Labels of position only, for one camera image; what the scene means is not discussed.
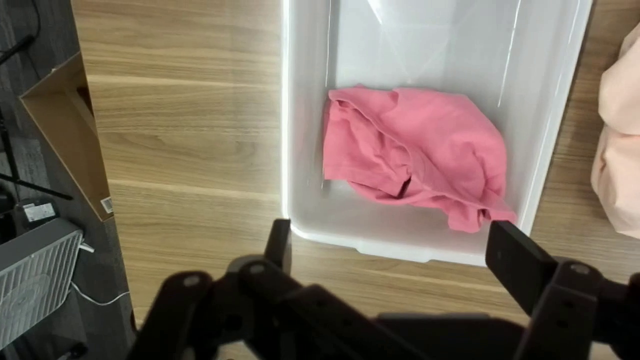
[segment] white box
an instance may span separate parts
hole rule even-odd
[[[487,232],[383,206],[322,179],[327,92],[463,92],[510,157],[509,205],[533,231],[593,0],[285,0],[283,213],[301,239],[400,260],[485,264]]]

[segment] metal grille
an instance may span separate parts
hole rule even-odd
[[[33,232],[0,246],[0,349],[59,311],[73,283],[83,232],[65,220]]]

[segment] wooden floor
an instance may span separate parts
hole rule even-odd
[[[77,0],[97,123],[139,322],[185,268],[223,275],[261,253],[279,217],[277,0]],[[596,88],[636,0],[596,0],[534,239],[611,278],[640,270],[640,242],[613,232],[591,191],[602,123]],[[485,268],[408,264],[313,242],[295,276],[366,314],[384,311],[525,317]]]

